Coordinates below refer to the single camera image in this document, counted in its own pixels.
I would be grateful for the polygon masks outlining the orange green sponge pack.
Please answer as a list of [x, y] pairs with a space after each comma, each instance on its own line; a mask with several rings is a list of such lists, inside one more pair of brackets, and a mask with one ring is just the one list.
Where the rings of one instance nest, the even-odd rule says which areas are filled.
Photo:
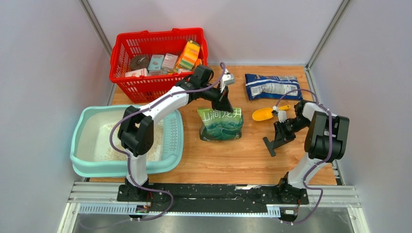
[[179, 69], [185, 69], [191, 71], [198, 60], [200, 52], [200, 45], [193, 40], [187, 41], [183, 52], [177, 59], [174, 67], [174, 73], [177, 73]]

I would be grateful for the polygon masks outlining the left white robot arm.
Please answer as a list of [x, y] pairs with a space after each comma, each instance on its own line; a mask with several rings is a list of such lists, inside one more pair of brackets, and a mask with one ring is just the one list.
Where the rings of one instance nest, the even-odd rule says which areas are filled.
[[159, 121], [199, 98], [210, 101], [214, 110], [233, 112], [228, 86], [234, 84], [235, 78], [224, 63], [221, 69], [221, 76], [210, 83], [213, 70], [205, 65], [197, 66], [192, 74], [178, 81], [161, 97], [139, 108], [127, 107], [123, 118], [114, 126], [122, 148], [113, 146], [113, 149], [126, 155], [126, 185], [131, 187], [129, 193], [136, 201], [145, 200], [152, 191], [146, 184], [146, 158], [154, 143], [154, 127]]

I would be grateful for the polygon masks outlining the white pink sponge pack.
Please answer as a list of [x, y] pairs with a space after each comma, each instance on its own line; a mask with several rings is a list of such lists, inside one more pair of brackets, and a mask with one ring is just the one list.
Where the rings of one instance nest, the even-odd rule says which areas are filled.
[[147, 68], [132, 70], [125, 73], [125, 77], [145, 77], [148, 75]]

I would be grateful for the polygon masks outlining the red plastic shopping basket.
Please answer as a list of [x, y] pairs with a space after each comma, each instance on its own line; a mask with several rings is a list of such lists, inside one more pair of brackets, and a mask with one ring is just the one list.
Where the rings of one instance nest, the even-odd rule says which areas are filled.
[[180, 55], [187, 41], [200, 45], [199, 58], [207, 65], [208, 48], [202, 28], [173, 28], [160, 32], [121, 33], [117, 36], [110, 60], [110, 81], [116, 84], [133, 103], [152, 102], [168, 92], [189, 73], [127, 77], [130, 61], [137, 55], [174, 53]]

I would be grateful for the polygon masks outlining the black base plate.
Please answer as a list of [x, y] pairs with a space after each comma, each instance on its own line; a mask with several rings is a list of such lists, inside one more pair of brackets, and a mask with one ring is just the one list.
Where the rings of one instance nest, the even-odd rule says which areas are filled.
[[151, 211], [265, 213], [268, 204], [308, 204], [305, 189], [287, 185], [247, 187], [228, 184], [148, 183], [144, 189], [119, 186], [117, 201], [150, 204]]

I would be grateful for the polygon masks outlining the beige cat litter pile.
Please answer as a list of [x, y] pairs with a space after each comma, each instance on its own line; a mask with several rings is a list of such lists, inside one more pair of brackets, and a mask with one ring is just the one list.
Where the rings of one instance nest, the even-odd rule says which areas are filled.
[[[161, 120], [154, 127], [154, 143], [147, 154], [148, 162], [156, 162], [156, 161], [161, 160], [161, 155], [163, 152], [163, 142], [164, 142], [163, 136], [164, 136], [164, 120]], [[114, 150], [109, 145], [109, 149], [107, 150], [106, 156], [104, 157], [103, 160], [126, 161], [127, 158], [126, 158], [126, 155]]]

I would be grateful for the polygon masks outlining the black bag clip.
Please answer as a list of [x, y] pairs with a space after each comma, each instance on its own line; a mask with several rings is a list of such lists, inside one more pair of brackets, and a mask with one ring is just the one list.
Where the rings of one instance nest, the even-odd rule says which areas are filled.
[[270, 141], [267, 137], [264, 137], [264, 138], [263, 138], [263, 142], [264, 142], [266, 148], [268, 149], [270, 155], [271, 155], [272, 157], [275, 157], [275, 156], [276, 156], [276, 152], [275, 152], [275, 141], [274, 141], [274, 140]]

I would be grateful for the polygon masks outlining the brown round box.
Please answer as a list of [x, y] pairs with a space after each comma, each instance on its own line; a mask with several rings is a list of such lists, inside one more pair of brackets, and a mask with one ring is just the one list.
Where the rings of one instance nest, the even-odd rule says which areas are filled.
[[150, 58], [147, 55], [136, 55], [129, 62], [129, 68], [131, 71], [148, 68]]

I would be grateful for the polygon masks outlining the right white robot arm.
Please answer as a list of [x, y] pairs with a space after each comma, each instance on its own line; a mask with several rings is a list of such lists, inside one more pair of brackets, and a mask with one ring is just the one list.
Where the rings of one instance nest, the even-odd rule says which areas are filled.
[[304, 142], [305, 154], [298, 165], [280, 179], [277, 197], [283, 203], [296, 198], [296, 190], [306, 189], [307, 183], [326, 164], [340, 160], [347, 144], [349, 118], [331, 113], [321, 104], [301, 100], [295, 106], [295, 117], [274, 106], [272, 114], [278, 118], [274, 123], [275, 137], [264, 143], [272, 157], [275, 149], [292, 142], [296, 133], [307, 128]]

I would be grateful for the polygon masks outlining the teal plastic litter box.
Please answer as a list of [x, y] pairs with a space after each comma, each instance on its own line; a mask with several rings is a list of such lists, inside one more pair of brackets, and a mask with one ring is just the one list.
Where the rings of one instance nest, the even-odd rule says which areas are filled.
[[[127, 105], [91, 106], [84, 109], [73, 133], [70, 160], [73, 170], [85, 178], [118, 178], [127, 175], [126, 161], [103, 160], [109, 149], [109, 135], [123, 117]], [[164, 119], [164, 142], [161, 160], [147, 161], [147, 173], [173, 170], [184, 148], [183, 121], [179, 111]]]

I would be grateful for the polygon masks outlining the teal small box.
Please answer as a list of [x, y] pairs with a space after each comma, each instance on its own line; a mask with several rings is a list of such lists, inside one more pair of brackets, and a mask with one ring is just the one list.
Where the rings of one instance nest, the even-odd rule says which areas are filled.
[[161, 70], [161, 66], [164, 61], [164, 55], [162, 54], [153, 54], [148, 65], [148, 71]]

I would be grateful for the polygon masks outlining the blue white snack bag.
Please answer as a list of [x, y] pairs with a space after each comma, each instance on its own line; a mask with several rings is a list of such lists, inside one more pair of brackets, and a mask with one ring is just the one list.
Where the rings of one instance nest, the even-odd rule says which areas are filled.
[[296, 76], [263, 76], [245, 74], [245, 88], [249, 100], [279, 99], [301, 100], [302, 92]]

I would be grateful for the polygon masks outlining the green litter bag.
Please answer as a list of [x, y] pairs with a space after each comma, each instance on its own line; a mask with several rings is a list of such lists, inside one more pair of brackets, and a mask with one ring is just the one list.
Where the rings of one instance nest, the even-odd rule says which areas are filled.
[[202, 120], [199, 129], [200, 139], [203, 141], [232, 141], [242, 137], [243, 114], [241, 108], [234, 108], [233, 112], [218, 111], [211, 108], [197, 110]]

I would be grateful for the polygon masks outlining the yellow plastic scoop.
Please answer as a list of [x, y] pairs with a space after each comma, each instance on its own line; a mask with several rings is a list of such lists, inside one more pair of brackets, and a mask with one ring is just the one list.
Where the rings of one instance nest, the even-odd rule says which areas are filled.
[[[281, 110], [288, 111], [291, 106], [290, 105], [284, 105], [284, 106], [278, 106]], [[252, 119], [254, 121], [265, 121], [273, 118], [274, 116], [272, 115], [272, 110], [273, 107], [268, 107], [268, 108], [262, 108], [258, 109], [252, 114]]]

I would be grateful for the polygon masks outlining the pink grey small box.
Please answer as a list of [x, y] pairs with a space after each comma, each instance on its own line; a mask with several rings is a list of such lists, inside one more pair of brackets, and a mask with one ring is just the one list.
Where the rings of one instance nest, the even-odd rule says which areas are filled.
[[172, 72], [175, 64], [177, 62], [178, 56], [170, 53], [166, 53], [164, 60], [161, 66], [161, 70], [165, 72]]

